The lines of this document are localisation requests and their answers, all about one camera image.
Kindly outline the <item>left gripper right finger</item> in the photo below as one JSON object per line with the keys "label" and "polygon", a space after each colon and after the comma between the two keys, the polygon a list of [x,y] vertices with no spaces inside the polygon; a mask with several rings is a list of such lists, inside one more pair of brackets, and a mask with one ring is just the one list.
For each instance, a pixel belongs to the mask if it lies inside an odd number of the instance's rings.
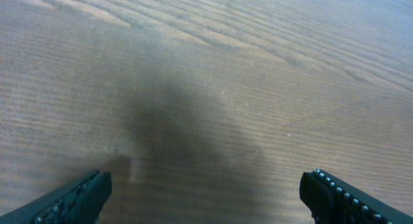
{"label": "left gripper right finger", "polygon": [[303,173],[299,197],[316,224],[412,224],[411,216],[319,168]]}

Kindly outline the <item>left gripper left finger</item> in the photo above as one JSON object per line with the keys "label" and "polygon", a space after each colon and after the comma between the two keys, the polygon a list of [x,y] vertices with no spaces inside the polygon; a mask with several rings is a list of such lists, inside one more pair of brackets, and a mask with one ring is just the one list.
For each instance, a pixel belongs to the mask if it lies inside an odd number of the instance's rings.
{"label": "left gripper left finger", "polygon": [[1,223],[95,224],[111,193],[111,173],[95,170],[2,215]]}

